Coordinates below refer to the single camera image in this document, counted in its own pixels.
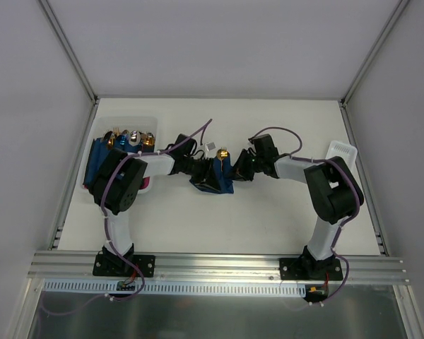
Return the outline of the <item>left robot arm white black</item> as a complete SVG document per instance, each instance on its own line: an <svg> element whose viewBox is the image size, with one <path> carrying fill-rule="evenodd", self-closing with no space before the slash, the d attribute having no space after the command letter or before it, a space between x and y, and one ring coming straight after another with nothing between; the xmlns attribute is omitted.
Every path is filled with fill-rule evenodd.
<svg viewBox="0 0 424 339"><path fill-rule="evenodd" d="M194 157L196 141L180 134L175 143L162 151L142 155L124 150L111 150L88 185L89 193L99 206L104 219L104 256L117 275L131 272L134 243L126 212L136 200L145 179L154 176L186 174L190 184L211 194L233 192L232 182L225 178L230 169L229 159L223 164L217 157Z"/></svg>

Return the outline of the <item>dark blue paper napkin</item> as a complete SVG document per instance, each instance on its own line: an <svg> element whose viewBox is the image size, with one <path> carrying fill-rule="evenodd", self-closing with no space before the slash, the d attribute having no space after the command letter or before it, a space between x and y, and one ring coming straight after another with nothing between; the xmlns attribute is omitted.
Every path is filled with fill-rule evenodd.
<svg viewBox="0 0 424 339"><path fill-rule="evenodd" d="M212 159L213 161L214 169L215 169L217 178L220 182L221 192L219 194L233 194L234 186L233 186L233 181L230 178L230 172L232 169L232 166L230 165L230 160L226 159L223 162L221 162L216 157L209 158L209 159Z"/></svg>

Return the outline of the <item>gold spoon green handle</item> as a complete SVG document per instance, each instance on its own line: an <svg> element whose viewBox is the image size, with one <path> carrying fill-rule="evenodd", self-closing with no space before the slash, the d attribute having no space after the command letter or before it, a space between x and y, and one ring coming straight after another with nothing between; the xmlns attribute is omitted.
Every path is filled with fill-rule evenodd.
<svg viewBox="0 0 424 339"><path fill-rule="evenodd" d="M216 158L223 162L225 159L229 157L229 152L226 148L220 148L216 152Z"/></svg>

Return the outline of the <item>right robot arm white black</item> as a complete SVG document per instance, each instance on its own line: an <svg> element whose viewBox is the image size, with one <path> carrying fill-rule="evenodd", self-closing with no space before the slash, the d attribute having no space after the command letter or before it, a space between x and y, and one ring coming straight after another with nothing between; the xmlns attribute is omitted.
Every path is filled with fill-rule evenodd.
<svg viewBox="0 0 424 339"><path fill-rule="evenodd" d="M354 219L364 195L342 157L325 160L280 154L269 134L250 139L232 166L229 178L251 181L256 173L307 185L317 221L311 239L299 257L281 258L282 280L343 280L335 251L343 226Z"/></svg>

